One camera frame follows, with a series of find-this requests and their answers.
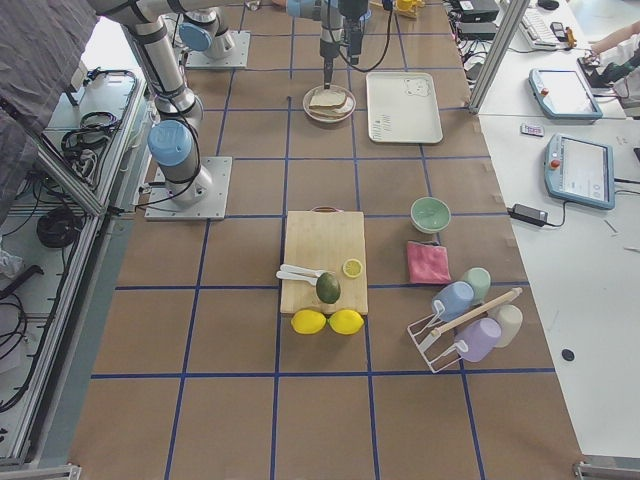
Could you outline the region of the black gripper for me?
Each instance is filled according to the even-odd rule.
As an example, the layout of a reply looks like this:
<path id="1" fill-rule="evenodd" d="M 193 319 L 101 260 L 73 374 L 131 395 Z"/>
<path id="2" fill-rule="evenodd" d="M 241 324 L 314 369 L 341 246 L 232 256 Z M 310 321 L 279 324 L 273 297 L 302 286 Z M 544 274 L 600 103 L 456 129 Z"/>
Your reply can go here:
<path id="1" fill-rule="evenodd" d="M 339 0 L 338 11 L 343 17 L 343 30 L 349 58 L 359 58 L 364 38 L 364 16 L 369 11 L 367 0 Z"/>
<path id="2" fill-rule="evenodd" d="M 334 59 L 338 56 L 336 43 L 321 39 L 320 56 L 323 59 L 323 88 L 327 90 L 332 84 Z"/>

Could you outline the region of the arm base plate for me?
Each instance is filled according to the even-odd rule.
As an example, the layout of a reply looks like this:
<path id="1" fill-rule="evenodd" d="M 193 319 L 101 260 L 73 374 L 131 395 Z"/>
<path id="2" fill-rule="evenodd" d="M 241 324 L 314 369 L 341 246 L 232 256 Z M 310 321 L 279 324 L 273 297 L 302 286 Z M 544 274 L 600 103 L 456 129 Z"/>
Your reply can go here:
<path id="1" fill-rule="evenodd" d="M 199 175 L 184 191 L 182 186 L 165 181 L 164 172 L 156 168 L 156 182 L 161 186 L 150 191 L 144 217 L 148 221 L 223 220 L 226 216 L 231 179 L 231 157 L 202 157 Z"/>
<path id="2" fill-rule="evenodd" d="M 251 34 L 249 31 L 227 30 L 214 36 L 203 31 L 187 41 L 187 69 L 228 70 L 244 69 L 248 64 Z"/>

